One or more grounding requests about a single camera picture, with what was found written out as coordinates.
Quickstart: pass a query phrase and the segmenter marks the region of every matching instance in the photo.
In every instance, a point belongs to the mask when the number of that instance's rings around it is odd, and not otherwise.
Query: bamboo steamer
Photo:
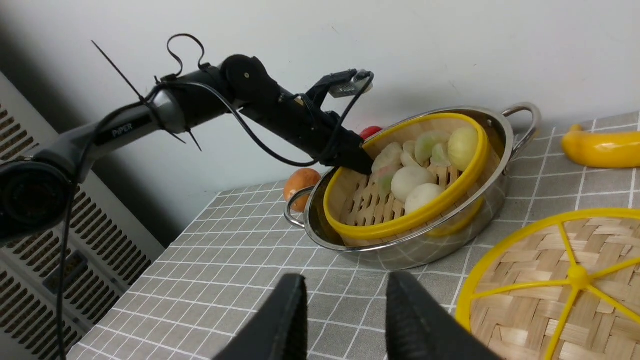
[[[640,359],[640,210],[514,233],[478,262],[456,318],[504,359]]]
[[[422,133],[442,130],[449,134],[461,127],[473,127],[478,132],[476,155],[464,172],[454,167],[425,164],[437,178],[444,193],[419,211],[405,215],[404,204],[392,194],[379,195],[371,176],[340,168],[330,181],[324,195],[327,221],[350,246],[366,246],[396,240],[412,230],[441,219],[457,204],[474,196],[498,167],[500,156],[484,129],[472,118],[457,113],[439,113],[417,117],[392,126],[366,142],[364,149],[375,158],[388,144],[416,140]]]

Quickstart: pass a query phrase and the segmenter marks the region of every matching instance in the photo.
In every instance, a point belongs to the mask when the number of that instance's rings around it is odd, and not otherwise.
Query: gray checkered tablecloth
[[[639,130],[638,113],[585,123]],[[477,261],[513,231],[584,208],[640,207],[636,170],[594,170],[567,160],[562,128],[544,129],[512,167],[496,220],[461,250],[410,270],[454,312]],[[322,249],[282,217],[284,182],[219,194],[70,359],[210,359],[260,308],[279,278],[307,278],[309,359],[386,359],[387,273]]]

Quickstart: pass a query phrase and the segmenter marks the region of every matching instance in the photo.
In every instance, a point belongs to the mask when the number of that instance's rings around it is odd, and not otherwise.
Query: woven bamboo lid
[[[640,210],[527,226],[489,251],[456,318],[505,359],[640,359]]]

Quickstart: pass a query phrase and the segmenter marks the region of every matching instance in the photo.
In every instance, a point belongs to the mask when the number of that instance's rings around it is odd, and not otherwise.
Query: yellow banana
[[[562,139],[567,158],[595,168],[640,167],[640,132],[591,134],[573,125]]]

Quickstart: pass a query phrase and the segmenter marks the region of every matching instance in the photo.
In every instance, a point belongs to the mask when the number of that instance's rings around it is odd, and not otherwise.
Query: red tomato
[[[362,130],[360,133],[360,137],[364,140],[370,138],[373,134],[376,134],[378,131],[381,131],[382,127],[380,126],[369,126],[368,128]]]

